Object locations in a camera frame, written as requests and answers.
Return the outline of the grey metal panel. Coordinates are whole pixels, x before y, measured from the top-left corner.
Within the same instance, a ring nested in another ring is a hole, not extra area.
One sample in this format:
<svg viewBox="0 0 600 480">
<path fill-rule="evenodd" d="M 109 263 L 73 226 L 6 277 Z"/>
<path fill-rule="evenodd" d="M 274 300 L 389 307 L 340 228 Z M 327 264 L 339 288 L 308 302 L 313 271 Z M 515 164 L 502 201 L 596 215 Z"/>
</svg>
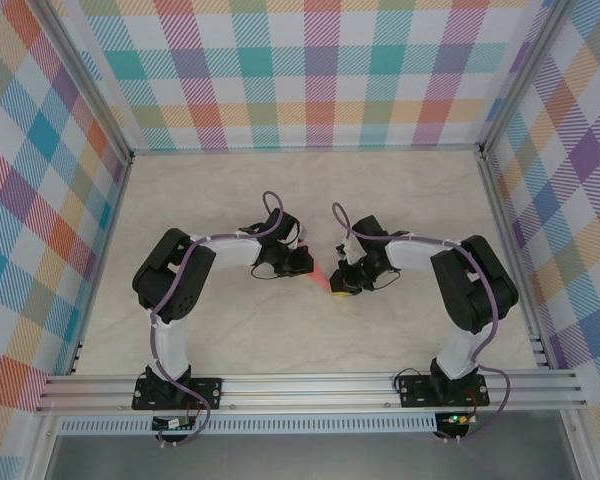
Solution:
<svg viewBox="0 0 600 480">
<path fill-rule="evenodd" d="M 580 480 L 564 453 L 400 434 L 209 435 L 162 449 L 151 437 L 63 436 L 45 480 Z"/>
</svg>

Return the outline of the thin aluminium rail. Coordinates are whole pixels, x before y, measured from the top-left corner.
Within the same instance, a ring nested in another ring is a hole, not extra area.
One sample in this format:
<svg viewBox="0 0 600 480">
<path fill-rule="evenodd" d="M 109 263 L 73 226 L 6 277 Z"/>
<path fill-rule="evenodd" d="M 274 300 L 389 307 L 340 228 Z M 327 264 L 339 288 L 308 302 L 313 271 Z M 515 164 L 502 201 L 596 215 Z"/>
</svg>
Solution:
<svg viewBox="0 0 600 480">
<path fill-rule="evenodd" d="M 150 150 L 136 149 L 134 158 L 149 156 L 184 156 L 184 155 L 237 155 L 237 154 L 300 154 L 326 152 L 455 152 L 480 151 L 479 144 L 442 144 L 442 145 L 403 145 L 403 146 L 326 146 L 326 147 L 263 147 L 263 148 L 228 148 L 228 149 L 177 149 Z"/>
</svg>

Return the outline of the aluminium mounting rail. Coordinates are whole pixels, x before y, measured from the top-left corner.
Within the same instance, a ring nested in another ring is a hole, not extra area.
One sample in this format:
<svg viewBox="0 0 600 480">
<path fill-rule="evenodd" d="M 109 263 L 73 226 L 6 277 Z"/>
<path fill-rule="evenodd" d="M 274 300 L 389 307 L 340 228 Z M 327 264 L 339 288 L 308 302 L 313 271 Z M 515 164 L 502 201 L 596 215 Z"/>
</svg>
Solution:
<svg viewBox="0 0 600 480">
<path fill-rule="evenodd" d="M 221 412 L 349 413 L 403 408 L 392 387 L 392 373 L 248 374 L 222 379 Z M 569 370 L 516 370 L 505 375 L 482 372 L 490 405 L 480 412 L 582 409 L 587 402 Z M 54 376 L 47 381 L 39 414 L 133 412 L 135 376 Z M 456 411 L 453 407 L 403 408 Z"/>
</svg>

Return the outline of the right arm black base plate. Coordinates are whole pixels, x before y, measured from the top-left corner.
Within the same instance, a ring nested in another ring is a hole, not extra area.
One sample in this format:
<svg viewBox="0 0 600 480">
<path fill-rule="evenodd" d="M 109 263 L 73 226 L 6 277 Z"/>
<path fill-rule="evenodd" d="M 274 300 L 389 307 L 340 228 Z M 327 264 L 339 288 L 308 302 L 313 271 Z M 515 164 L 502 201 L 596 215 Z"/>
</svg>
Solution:
<svg viewBox="0 0 600 480">
<path fill-rule="evenodd" d="M 490 405 L 485 377 L 477 373 L 450 381 L 436 375 L 401 375 L 396 386 L 403 408 Z"/>
</svg>

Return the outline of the aluminium side rail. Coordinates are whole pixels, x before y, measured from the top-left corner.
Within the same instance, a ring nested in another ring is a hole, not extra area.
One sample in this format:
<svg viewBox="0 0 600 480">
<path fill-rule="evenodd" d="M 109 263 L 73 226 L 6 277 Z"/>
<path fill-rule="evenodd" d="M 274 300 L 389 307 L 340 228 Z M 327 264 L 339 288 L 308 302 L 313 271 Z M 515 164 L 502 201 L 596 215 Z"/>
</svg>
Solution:
<svg viewBox="0 0 600 480">
<path fill-rule="evenodd" d="M 519 306 L 526 323 L 536 364 L 541 369 L 551 369 L 553 367 L 551 356 L 545 347 L 542 326 L 538 320 L 530 287 L 523 272 L 521 257 L 516 250 L 516 238 L 508 223 L 505 204 L 498 190 L 495 176 L 486 155 L 480 149 L 474 151 L 474 156 L 487 201 L 494 217 L 496 230 L 504 250 L 504 257 L 506 258 L 510 276 L 518 289 Z"/>
<path fill-rule="evenodd" d="M 104 273 L 104 269 L 106 266 L 107 256 L 110 250 L 110 246 L 112 243 L 112 239 L 115 233 L 116 224 L 120 215 L 120 211 L 122 208 L 122 204 L 124 201 L 124 197 L 126 194 L 127 186 L 129 183 L 129 179 L 131 176 L 131 171 L 135 163 L 135 154 L 131 153 L 131 158 L 125 165 L 123 169 L 123 175 L 121 177 L 121 185 L 119 188 L 119 195 L 114 205 L 114 209 L 111 213 L 108 227 L 106 230 L 106 236 L 104 237 L 103 249 L 101 251 L 100 256 L 98 257 L 98 262 L 96 264 L 95 276 L 92 282 L 92 287 L 89 292 L 89 297 L 86 303 L 85 310 L 80 317 L 80 320 L 77 324 L 76 330 L 74 331 L 74 335 L 69 344 L 68 356 L 64 361 L 61 373 L 64 375 L 71 375 L 74 372 L 74 367 L 79 360 L 79 352 L 82 349 L 84 344 L 84 339 L 86 337 L 86 333 L 89 326 L 89 321 L 92 315 L 92 311 L 94 308 L 95 300 L 97 298 L 98 289 L 102 280 L 102 276 Z"/>
</svg>

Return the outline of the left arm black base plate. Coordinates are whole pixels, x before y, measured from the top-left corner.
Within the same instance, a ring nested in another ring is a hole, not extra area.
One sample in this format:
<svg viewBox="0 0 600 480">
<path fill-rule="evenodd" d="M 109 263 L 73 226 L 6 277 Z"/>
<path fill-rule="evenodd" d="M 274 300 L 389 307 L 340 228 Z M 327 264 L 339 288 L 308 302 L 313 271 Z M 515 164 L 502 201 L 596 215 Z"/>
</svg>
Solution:
<svg viewBox="0 0 600 480">
<path fill-rule="evenodd" d="M 220 407 L 222 395 L 221 378 L 182 378 L 179 382 L 188 390 L 202 397 L 211 410 Z M 135 383 L 131 409 L 135 411 L 167 411 L 203 408 L 204 404 L 190 393 L 184 392 L 171 382 L 156 376 L 141 375 Z"/>
</svg>

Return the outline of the aluminium frame post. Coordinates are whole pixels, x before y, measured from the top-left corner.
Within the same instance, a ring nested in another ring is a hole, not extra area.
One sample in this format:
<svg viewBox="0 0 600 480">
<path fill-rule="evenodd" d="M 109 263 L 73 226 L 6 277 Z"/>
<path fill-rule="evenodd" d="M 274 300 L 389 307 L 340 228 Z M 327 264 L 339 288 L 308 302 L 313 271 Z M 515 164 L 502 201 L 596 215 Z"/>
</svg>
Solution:
<svg viewBox="0 0 600 480">
<path fill-rule="evenodd" d="M 489 158 L 489 151 L 504 134 L 574 4 L 575 0 L 529 0 L 503 58 L 499 89 L 477 136 L 481 161 Z"/>
<path fill-rule="evenodd" d="M 26 3 L 57 50 L 63 65 L 83 94 L 114 150 L 126 165 L 131 165 L 132 149 L 50 0 L 26 0 Z"/>
</svg>

